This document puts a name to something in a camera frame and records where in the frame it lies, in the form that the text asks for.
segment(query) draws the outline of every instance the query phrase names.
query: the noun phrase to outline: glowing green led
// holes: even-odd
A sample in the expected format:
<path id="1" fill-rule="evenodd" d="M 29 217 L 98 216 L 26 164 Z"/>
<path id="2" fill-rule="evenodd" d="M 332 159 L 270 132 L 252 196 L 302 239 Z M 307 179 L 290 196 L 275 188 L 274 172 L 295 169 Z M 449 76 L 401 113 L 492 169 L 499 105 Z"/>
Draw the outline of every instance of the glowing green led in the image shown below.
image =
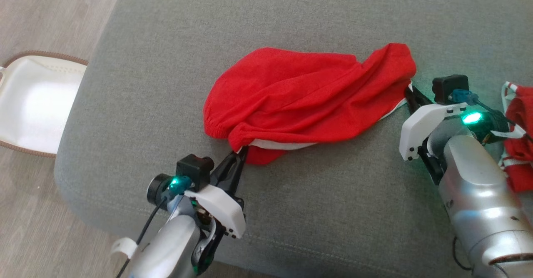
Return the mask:
<path id="1" fill-rule="evenodd" d="M 481 120 L 481 113 L 470 113 L 469 115 L 463 118 L 463 123 L 472 124 L 477 123 L 479 120 Z"/>

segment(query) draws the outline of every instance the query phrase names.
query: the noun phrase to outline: brown trim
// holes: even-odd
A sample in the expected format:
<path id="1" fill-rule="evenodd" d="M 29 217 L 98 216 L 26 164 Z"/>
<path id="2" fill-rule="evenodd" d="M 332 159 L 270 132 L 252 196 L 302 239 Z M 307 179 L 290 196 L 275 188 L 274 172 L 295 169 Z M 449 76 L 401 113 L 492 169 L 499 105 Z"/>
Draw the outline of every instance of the brown trim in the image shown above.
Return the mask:
<path id="1" fill-rule="evenodd" d="M 7 68 L 15 60 L 22 58 L 22 57 L 26 57 L 26 56 L 42 56 L 42 57 L 58 58 L 58 59 L 66 60 L 66 61 L 76 62 L 76 63 L 79 63 L 80 65 L 88 65 L 88 61 L 78 58 L 78 57 L 74 57 L 74 56 L 70 56 L 66 54 L 54 53 L 54 52 L 28 50 L 28 51 L 20 52 L 19 54 L 16 54 L 15 56 L 9 58 L 8 61 L 3 65 L 3 67 Z M 27 154 L 47 157 L 47 158 L 55 158 L 55 155 L 56 155 L 53 153 L 45 153 L 45 152 L 25 149 L 22 147 L 18 147 L 17 145 L 12 145 L 11 143 L 3 142 L 1 140 L 0 140 L 0 146 L 6 147 L 7 149 L 19 151 L 22 153 L 27 153 Z"/>

